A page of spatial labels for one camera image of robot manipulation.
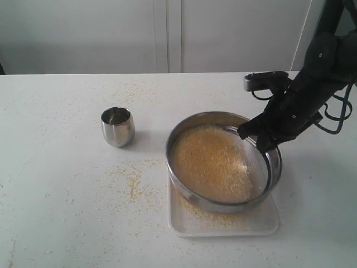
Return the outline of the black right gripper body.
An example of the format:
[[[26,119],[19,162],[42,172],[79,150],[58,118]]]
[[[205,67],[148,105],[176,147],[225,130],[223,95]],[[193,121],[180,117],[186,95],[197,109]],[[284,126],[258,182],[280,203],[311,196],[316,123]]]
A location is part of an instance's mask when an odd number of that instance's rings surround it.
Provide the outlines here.
[[[331,96],[330,83],[291,84],[282,99],[262,113],[263,135],[276,144],[294,140],[322,120],[319,109]]]

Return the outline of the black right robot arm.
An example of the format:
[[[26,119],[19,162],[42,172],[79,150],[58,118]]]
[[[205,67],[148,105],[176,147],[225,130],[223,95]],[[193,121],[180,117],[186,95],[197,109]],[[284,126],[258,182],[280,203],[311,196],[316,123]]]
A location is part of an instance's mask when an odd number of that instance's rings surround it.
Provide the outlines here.
[[[264,111],[237,130],[241,139],[255,136],[260,152],[294,140],[312,125],[337,135],[353,111],[349,95],[356,83],[356,30],[345,36],[329,32],[317,35],[307,48],[302,70],[294,79],[284,71],[251,73],[244,79],[246,91],[272,93],[266,98],[268,104]],[[330,98],[342,102],[338,117],[324,114],[338,123],[335,130],[320,125],[323,116],[319,110],[328,106]]]

